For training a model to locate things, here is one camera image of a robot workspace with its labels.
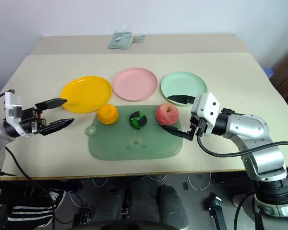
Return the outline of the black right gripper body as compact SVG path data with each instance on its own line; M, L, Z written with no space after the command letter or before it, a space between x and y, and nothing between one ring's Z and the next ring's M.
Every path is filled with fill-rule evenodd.
M207 127L207 121L204 118L195 118L192 116L190 118L190 137L194 137L196 135L197 137L202 137L204 132L206 131Z

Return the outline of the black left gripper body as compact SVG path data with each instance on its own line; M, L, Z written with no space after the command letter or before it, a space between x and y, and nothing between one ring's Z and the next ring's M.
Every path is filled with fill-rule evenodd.
M22 111L20 125L27 133L47 133L46 120L41 117L43 109L29 108Z

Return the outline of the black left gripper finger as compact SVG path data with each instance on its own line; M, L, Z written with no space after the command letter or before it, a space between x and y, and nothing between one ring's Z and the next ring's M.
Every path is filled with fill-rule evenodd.
M63 104L65 104L67 101L68 101L67 99L54 98L54 99L50 99L41 103L37 103L35 104L35 106L38 111L44 111L47 109L54 109L54 108L60 107Z
M54 132L60 131L61 129L66 128L74 121L74 118L67 118L67 119L61 119L54 121L50 123L49 125L41 126L38 130L38 134L41 134L43 136L52 134Z

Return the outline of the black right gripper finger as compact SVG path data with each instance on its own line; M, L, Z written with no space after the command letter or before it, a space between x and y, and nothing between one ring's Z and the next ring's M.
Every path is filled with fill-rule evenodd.
M189 141L193 141L193 137L194 137L194 134L196 131L196 125L194 125L194 124L190 125L191 129L190 129L190 131L187 131L187 132L180 131L180 130L178 130L177 127L174 127L174 126L166 126L164 124L158 124L158 125L172 135L187 139Z
M193 96L187 96L187 95L172 95L167 97L169 100L175 101L180 104L193 104L194 103L194 97Z

